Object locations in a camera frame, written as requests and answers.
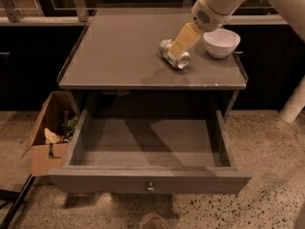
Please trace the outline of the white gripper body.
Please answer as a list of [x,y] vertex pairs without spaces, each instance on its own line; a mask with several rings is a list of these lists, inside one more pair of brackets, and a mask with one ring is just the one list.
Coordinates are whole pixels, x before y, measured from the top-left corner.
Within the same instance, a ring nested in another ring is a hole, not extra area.
[[196,0],[192,18],[202,31],[215,31],[231,16],[233,8],[234,0]]

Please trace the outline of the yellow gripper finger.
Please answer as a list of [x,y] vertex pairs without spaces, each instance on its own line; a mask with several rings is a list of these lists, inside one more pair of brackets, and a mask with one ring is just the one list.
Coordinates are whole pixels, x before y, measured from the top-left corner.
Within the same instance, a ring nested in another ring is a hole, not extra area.
[[171,53],[175,56],[187,51],[201,37],[201,29],[195,23],[186,23],[173,41]]

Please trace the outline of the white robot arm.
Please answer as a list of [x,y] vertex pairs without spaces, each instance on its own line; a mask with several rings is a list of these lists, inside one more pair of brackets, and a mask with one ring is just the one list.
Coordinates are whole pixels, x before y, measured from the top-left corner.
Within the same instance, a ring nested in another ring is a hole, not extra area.
[[[248,0],[196,0],[192,7],[191,23],[186,23],[170,48],[170,59],[191,48],[202,32],[219,29],[237,8]],[[295,33],[305,40],[305,0],[268,0]]]

